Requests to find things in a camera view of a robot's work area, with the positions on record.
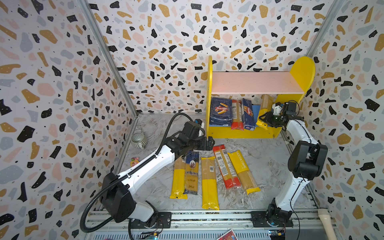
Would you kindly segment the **blue Barilla spaghetti box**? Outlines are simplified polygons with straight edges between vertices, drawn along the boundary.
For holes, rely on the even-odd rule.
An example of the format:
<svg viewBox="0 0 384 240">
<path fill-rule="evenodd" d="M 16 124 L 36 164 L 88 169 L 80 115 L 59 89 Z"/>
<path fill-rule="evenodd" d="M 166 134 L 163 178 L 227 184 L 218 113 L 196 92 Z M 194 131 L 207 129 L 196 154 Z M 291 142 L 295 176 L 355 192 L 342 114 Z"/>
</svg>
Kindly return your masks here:
<svg viewBox="0 0 384 240">
<path fill-rule="evenodd" d="M 245 130 L 254 131 L 256 128 L 256 123 L 254 119 L 253 105 L 251 100 L 242 99 L 242 109 L 243 109 L 243 125 Z"/>
</svg>

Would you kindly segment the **blue Barilla rigatoni box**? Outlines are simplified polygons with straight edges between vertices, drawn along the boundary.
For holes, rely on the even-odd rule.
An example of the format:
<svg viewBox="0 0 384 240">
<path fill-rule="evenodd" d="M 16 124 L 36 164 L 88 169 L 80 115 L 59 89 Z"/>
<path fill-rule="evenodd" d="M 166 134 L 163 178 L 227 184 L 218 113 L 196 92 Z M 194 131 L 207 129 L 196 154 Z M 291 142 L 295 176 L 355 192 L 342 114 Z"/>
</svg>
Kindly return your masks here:
<svg viewBox="0 0 384 240">
<path fill-rule="evenodd" d="M 232 100 L 212 98 L 210 107 L 210 125 L 230 127 L 232 120 Z"/>
</svg>

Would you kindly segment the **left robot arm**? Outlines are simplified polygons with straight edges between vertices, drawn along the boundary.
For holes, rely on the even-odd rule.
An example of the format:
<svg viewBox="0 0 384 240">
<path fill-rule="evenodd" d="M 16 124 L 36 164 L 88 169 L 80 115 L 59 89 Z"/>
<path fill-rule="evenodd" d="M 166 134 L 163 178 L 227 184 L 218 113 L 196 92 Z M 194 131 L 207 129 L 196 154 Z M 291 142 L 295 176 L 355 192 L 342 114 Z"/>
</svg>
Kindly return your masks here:
<svg viewBox="0 0 384 240">
<path fill-rule="evenodd" d="M 133 195 L 149 178 L 178 158 L 193 150 L 211 151 L 215 141 L 211 137 L 206 138 L 204 126 L 200 119 L 186 122 L 181 131 L 165 139 L 158 154 L 153 152 L 131 169 L 118 175 L 108 174 L 104 178 L 103 188 L 116 180 L 122 180 L 100 198 L 103 207 L 116 223 L 135 219 L 150 226 L 154 224 L 158 215 L 156 208 L 149 202 L 135 201 Z"/>
</svg>

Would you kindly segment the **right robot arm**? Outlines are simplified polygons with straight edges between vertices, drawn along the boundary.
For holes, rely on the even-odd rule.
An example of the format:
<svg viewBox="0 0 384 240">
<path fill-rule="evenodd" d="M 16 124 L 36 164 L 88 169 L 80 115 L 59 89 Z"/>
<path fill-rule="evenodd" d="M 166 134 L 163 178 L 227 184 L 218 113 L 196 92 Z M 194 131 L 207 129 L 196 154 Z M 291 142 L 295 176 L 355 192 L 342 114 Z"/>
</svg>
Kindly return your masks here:
<svg viewBox="0 0 384 240">
<path fill-rule="evenodd" d="M 289 223 L 296 200 L 306 185 L 321 174 L 328 153 L 327 146 L 320 144 L 307 130 L 304 118 L 296 111 L 297 106 L 293 100 L 278 102 L 271 111 L 259 116 L 267 126 L 289 132 L 295 143 L 288 160 L 287 181 L 266 212 L 266 221 L 273 227 Z"/>
</svg>

